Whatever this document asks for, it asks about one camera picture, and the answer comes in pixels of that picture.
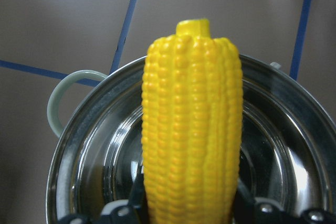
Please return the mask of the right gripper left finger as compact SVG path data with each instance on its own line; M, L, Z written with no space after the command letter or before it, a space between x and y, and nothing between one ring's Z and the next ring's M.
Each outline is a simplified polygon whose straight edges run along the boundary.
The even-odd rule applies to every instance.
M144 188L144 175L137 174L129 199L116 200L106 204L99 217L83 214L69 214L59 223L148 223L148 205Z

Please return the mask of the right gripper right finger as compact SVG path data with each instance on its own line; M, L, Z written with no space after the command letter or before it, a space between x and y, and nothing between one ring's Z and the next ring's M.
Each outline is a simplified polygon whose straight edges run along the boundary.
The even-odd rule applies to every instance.
M296 199L303 203L296 203L295 210L300 213L295 215L287 212L282 205L274 199L255 197L243 181L238 180L237 191L233 203L233 216L231 223L335 223L335 214L323 208L308 206L307 196L309 187L300 186Z

